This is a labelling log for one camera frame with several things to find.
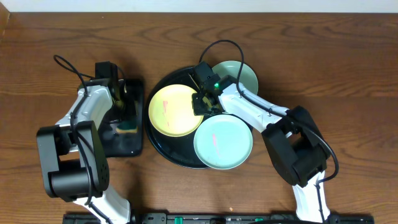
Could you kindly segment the green yellow sponge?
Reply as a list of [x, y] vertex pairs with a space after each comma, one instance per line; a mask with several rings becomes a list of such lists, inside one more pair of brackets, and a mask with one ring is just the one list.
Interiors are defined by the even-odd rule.
[[135, 121], [122, 121], [116, 127], [118, 134], [135, 134], [137, 131], [138, 127]]

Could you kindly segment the yellow plate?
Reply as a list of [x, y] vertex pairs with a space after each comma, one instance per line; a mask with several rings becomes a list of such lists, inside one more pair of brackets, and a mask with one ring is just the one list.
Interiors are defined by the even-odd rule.
[[196, 130], [202, 123], [203, 115], [194, 115], [192, 95], [193, 88], [174, 84], [161, 88], [149, 103], [151, 125], [169, 137], [186, 136]]

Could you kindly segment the light green plate bottom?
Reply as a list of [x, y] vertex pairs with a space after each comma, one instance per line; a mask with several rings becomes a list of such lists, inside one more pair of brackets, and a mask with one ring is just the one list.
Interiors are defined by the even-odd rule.
[[252, 132], [241, 119], [227, 114], [212, 116], [198, 127], [193, 147], [198, 158], [213, 169], [240, 166], [250, 155]]

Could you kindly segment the light green plate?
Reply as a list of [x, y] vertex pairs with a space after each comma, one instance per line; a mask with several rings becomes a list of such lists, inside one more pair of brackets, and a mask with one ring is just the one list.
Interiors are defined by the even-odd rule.
[[[212, 71], [215, 74], [218, 74], [221, 78], [227, 75], [231, 75], [232, 77], [237, 78], [240, 66], [240, 61], [227, 60], [224, 62], [220, 62], [219, 64], [212, 67]], [[255, 95], [258, 93], [258, 79], [254, 70], [250, 66], [246, 64], [243, 65], [239, 82], [242, 83], [244, 87], [248, 89], [251, 93]]]
[[193, 147], [198, 158], [213, 169], [240, 166], [250, 155], [252, 132], [241, 119], [227, 114], [212, 116], [198, 127]]

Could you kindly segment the light green plate top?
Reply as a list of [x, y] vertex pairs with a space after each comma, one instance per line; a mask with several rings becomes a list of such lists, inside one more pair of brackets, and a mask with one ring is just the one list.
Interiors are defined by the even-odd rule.
[[[218, 74], [221, 78], [227, 75], [231, 75], [232, 77], [237, 78], [240, 66], [240, 61], [227, 60], [224, 62], [220, 62], [219, 64], [212, 67], [212, 71], [215, 74]], [[246, 64], [243, 65], [239, 82], [242, 83], [244, 87], [248, 89], [251, 93], [255, 95], [258, 93], [258, 79], [254, 70], [250, 66]]]

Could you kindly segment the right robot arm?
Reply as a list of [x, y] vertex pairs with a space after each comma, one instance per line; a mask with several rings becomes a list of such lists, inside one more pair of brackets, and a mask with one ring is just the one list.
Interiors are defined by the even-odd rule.
[[290, 110], [250, 92], [239, 78], [221, 78], [204, 61], [194, 66], [192, 80], [199, 88], [193, 94], [195, 115], [233, 115], [258, 130], [277, 173], [294, 189], [300, 220], [325, 223], [327, 208], [324, 182], [339, 168], [325, 175], [326, 161], [336, 159], [310, 113], [301, 106]]

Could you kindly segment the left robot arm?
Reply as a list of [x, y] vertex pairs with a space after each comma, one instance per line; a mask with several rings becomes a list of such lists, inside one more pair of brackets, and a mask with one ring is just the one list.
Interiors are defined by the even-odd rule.
[[37, 131], [49, 197], [85, 207], [100, 223], [135, 223], [131, 203], [110, 182], [108, 157], [142, 149], [142, 83], [127, 80], [112, 62], [97, 62], [78, 96], [55, 125]]

